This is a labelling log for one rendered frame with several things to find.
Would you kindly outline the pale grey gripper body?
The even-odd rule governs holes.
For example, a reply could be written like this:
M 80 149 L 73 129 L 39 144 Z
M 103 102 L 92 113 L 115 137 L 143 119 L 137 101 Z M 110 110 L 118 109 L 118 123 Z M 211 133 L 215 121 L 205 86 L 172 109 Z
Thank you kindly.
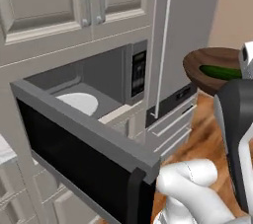
M 253 61 L 245 63 L 242 67 L 242 78 L 253 79 Z

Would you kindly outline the green cucumber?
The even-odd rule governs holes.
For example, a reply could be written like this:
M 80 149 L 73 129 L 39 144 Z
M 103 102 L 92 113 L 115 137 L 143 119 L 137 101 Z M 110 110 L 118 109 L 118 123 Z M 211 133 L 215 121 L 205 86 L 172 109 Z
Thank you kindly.
M 226 68 L 214 65 L 202 65 L 200 70 L 209 77 L 229 81 L 232 79 L 241 79 L 242 74 L 239 69 Z

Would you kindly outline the brown wooden bowl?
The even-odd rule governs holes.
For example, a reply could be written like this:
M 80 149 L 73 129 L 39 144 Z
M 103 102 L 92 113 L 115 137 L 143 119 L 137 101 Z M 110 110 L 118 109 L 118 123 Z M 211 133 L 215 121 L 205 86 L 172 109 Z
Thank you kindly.
M 205 75 L 200 67 L 214 65 L 225 68 L 239 69 L 239 50 L 227 47 L 208 47 L 194 50 L 187 54 L 183 60 L 183 67 L 188 78 L 203 92 L 214 96 L 226 83 Z

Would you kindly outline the grey microwave oven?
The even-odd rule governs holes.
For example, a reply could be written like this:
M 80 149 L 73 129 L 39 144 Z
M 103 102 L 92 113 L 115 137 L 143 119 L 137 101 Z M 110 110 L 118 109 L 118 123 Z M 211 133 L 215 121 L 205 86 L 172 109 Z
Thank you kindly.
M 55 97 L 91 94 L 98 100 L 93 117 L 100 118 L 143 99 L 147 45 L 147 40 L 129 43 L 27 77 L 26 81 Z

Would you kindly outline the white microwave turntable plate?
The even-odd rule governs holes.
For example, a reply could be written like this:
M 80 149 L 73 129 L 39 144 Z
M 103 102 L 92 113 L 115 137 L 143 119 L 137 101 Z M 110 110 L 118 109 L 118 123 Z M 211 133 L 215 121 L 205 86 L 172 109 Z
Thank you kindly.
M 70 93 L 57 98 L 87 115 L 92 115 L 99 105 L 97 98 L 87 93 Z

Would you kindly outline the grey black microwave door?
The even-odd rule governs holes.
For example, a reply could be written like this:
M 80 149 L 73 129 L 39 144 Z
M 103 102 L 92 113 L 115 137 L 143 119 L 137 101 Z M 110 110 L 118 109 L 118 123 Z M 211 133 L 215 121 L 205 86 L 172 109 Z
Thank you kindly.
M 32 156 L 109 224 L 126 224 L 127 185 L 146 172 L 137 224 L 150 224 L 160 157 L 26 80 L 11 84 Z

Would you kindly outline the grey fridge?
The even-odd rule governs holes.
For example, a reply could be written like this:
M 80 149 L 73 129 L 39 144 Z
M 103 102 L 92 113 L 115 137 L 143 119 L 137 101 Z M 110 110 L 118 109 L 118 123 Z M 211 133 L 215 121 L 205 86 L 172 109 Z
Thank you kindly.
M 171 0 L 165 62 L 162 76 L 159 117 L 152 116 L 150 99 L 151 59 L 148 65 L 145 146 L 163 160 L 185 143 L 191 132 L 191 120 L 197 107 L 197 86 L 183 67 L 191 51 L 208 46 L 217 0 Z

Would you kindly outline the beige lower cabinet run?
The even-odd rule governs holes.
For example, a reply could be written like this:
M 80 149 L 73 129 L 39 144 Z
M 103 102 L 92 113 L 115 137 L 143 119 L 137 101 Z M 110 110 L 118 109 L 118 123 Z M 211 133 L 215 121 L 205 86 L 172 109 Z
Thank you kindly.
M 0 224 L 99 223 L 99 215 L 46 169 L 26 187 L 17 159 L 0 165 Z

